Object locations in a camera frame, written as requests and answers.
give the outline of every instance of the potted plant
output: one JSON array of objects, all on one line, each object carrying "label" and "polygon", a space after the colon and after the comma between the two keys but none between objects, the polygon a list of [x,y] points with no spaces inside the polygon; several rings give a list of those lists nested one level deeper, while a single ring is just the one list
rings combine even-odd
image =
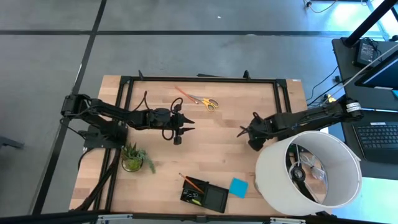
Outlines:
[{"label": "potted plant", "polygon": [[126,145],[122,150],[122,167],[127,172],[135,172],[141,169],[144,162],[149,164],[152,173],[156,172],[155,165],[149,158],[147,152],[143,149],[137,149],[137,143],[131,146],[131,143]]}]

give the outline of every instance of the pen holder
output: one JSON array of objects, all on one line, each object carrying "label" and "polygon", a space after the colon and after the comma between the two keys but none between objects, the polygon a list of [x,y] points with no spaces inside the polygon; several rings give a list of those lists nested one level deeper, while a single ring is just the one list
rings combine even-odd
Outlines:
[{"label": "pen holder", "polygon": [[228,189],[211,185],[209,184],[209,182],[198,180],[193,177],[186,176],[186,178],[191,180],[197,187],[199,187],[204,192],[204,194],[199,192],[196,188],[194,188],[191,184],[184,180],[180,200],[216,212],[225,212],[226,201],[228,199],[229,193]]}]

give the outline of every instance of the black desk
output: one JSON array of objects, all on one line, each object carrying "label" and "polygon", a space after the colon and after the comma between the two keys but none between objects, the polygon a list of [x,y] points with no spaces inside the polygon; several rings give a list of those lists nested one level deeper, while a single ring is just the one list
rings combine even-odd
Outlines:
[{"label": "black desk", "polygon": [[[360,71],[360,68],[353,66],[352,61],[355,49],[345,47],[340,39],[332,40],[337,64],[342,79],[352,77]],[[380,42],[379,50],[383,53],[393,47],[395,42]],[[377,90],[372,88],[354,85],[354,80],[345,86],[348,97],[358,100],[363,108],[384,108],[386,110],[398,110],[398,99],[389,90]],[[362,121],[398,121],[398,113],[383,113],[375,111],[364,111]],[[398,180],[398,165],[382,164],[365,161],[361,148],[356,140],[352,124],[342,123],[346,144],[355,152],[361,161],[361,170],[364,177],[375,177],[383,179]]]}]

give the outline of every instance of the pencil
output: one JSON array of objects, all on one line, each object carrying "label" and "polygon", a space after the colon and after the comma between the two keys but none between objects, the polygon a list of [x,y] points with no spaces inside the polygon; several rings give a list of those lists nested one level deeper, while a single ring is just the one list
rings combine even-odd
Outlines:
[{"label": "pencil", "polygon": [[184,91],[182,91],[178,86],[174,86],[174,88],[176,88],[178,91],[180,91],[186,97],[188,97],[188,99],[190,99],[190,100],[194,101],[196,104],[198,104],[198,102],[195,99],[193,99],[191,96],[188,96],[188,94],[186,94]]},{"label": "pencil", "polygon": [[200,190],[200,188],[199,188],[198,186],[196,186],[194,183],[192,183],[191,180],[188,180],[188,178],[186,178],[186,177],[185,177],[184,175],[182,175],[181,173],[178,173],[178,174],[180,174],[180,176],[181,176],[182,178],[184,178],[190,185],[192,185],[192,187],[196,188],[200,193],[205,194],[202,190]]}]

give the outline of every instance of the sticky note pad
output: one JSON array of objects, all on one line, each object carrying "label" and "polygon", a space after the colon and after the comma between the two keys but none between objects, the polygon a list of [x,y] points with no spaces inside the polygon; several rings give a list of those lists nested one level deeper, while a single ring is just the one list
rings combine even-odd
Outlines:
[{"label": "sticky note pad", "polygon": [[231,186],[229,187],[229,192],[235,194],[240,198],[244,198],[246,192],[248,191],[248,183],[237,178],[232,179]]}]

